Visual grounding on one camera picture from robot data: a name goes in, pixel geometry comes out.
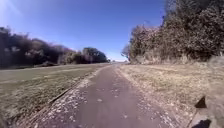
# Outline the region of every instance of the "paved path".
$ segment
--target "paved path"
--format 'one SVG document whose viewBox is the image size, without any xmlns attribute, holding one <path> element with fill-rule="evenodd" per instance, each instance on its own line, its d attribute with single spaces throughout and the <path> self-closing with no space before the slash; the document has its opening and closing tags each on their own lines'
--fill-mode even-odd
<svg viewBox="0 0 224 128">
<path fill-rule="evenodd" d="M 34 128 L 172 128 L 173 121 L 106 67 L 58 99 Z"/>
</svg>

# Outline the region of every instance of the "grass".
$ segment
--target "grass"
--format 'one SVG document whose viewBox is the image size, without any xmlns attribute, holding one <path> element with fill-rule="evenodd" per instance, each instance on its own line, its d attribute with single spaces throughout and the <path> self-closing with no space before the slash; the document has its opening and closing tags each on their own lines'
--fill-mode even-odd
<svg viewBox="0 0 224 128">
<path fill-rule="evenodd" d="M 81 78 L 107 64 L 0 71 L 0 112 L 8 125 L 41 110 Z"/>
<path fill-rule="evenodd" d="M 207 96 L 210 116 L 224 125 L 224 70 L 206 65 L 122 65 L 119 71 L 151 102 L 185 124 Z"/>
</svg>

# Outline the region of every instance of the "sky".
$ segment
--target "sky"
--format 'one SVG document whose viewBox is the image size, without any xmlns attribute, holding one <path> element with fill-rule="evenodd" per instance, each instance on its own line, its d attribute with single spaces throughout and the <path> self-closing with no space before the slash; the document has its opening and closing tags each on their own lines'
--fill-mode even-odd
<svg viewBox="0 0 224 128">
<path fill-rule="evenodd" d="M 125 60 L 121 50 L 138 24 L 159 26 L 164 0 L 0 0 L 0 26 L 73 50 L 95 47 Z"/>
</svg>

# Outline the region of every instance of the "field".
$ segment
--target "field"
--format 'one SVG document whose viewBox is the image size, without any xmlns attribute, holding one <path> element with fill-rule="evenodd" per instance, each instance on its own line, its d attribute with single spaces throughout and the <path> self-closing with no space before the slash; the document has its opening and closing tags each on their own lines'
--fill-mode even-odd
<svg viewBox="0 0 224 128">
<path fill-rule="evenodd" d="M 0 114 L 8 125 L 42 109 L 85 76 L 108 64 L 0 71 Z"/>
<path fill-rule="evenodd" d="M 174 115 L 181 124 L 191 119 L 195 103 L 205 95 L 206 116 L 224 126 L 224 68 L 206 64 L 122 65 L 118 71 L 146 99 Z"/>
</svg>

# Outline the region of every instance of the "treeline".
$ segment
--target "treeline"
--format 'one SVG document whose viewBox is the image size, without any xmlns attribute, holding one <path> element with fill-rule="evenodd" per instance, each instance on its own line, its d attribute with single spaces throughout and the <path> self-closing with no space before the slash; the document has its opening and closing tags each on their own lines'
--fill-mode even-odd
<svg viewBox="0 0 224 128">
<path fill-rule="evenodd" d="M 165 11 L 160 27 L 132 30 L 122 55 L 136 63 L 208 61 L 223 55 L 223 0 L 166 0 Z"/>
<path fill-rule="evenodd" d="M 107 62 L 106 55 L 96 48 L 74 51 L 62 45 L 49 44 L 28 35 L 14 34 L 0 27 L 0 68 L 25 68 L 61 64 Z"/>
</svg>

